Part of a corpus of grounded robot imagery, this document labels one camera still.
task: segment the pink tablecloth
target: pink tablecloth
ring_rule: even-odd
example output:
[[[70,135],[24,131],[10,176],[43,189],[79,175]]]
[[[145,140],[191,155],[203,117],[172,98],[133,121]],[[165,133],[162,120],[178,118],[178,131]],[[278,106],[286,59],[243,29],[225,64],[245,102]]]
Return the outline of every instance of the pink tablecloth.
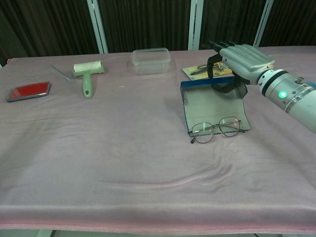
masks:
[[[261,50],[315,81],[316,47]],[[206,145],[186,134],[184,67],[213,51],[171,52],[167,74],[138,76],[130,53],[20,58],[0,69],[0,228],[151,234],[316,233],[316,135],[249,86],[253,129]],[[49,67],[102,60],[95,95]],[[50,95],[7,103],[12,87]]]

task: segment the plastic lid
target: plastic lid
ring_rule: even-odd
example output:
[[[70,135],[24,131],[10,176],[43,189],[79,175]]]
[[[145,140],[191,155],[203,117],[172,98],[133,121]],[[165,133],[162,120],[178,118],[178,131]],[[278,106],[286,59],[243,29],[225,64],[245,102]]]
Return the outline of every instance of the plastic lid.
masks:
[[[134,50],[132,54],[134,65],[168,62],[170,62],[170,54],[166,48],[138,49]]]

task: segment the eyeglasses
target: eyeglasses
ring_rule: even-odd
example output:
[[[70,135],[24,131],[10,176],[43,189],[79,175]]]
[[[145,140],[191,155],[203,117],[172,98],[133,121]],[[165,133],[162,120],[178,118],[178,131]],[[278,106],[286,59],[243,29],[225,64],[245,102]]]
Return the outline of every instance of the eyeglasses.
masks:
[[[189,135],[193,137],[191,143],[195,141],[199,143],[208,143],[212,140],[214,135],[214,129],[219,128],[221,133],[226,137],[234,137],[239,132],[245,132],[245,130],[240,129],[241,120],[236,117],[226,117],[222,118],[218,124],[212,125],[209,122],[200,122],[192,127]]]

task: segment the robotic arm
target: robotic arm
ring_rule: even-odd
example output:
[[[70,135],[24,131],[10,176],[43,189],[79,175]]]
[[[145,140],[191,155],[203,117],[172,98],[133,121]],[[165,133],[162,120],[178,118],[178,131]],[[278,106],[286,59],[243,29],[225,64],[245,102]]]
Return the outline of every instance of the robotic arm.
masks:
[[[213,64],[218,61],[223,61],[235,75],[235,80],[228,85],[213,85],[215,90],[227,93],[241,83],[258,84],[263,96],[316,133],[316,90],[304,83],[303,78],[282,69],[275,71],[274,60],[250,45],[208,44],[219,53],[208,59],[208,76],[213,77]]]

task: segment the dark curtain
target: dark curtain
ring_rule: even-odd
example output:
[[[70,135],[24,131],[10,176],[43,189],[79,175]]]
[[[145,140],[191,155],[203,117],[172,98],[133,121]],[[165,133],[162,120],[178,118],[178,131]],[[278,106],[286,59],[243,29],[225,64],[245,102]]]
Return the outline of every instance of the dark curtain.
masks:
[[[275,0],[260,46],[316,45],[316,0]]]
[[[86,0],[0,0],[0,63],[98,53]]]
[[[191,0],[99,0],[109,52],[187,50]]]
[[[200,48],[208,40],[253,45],[266,0],[204,0]]]

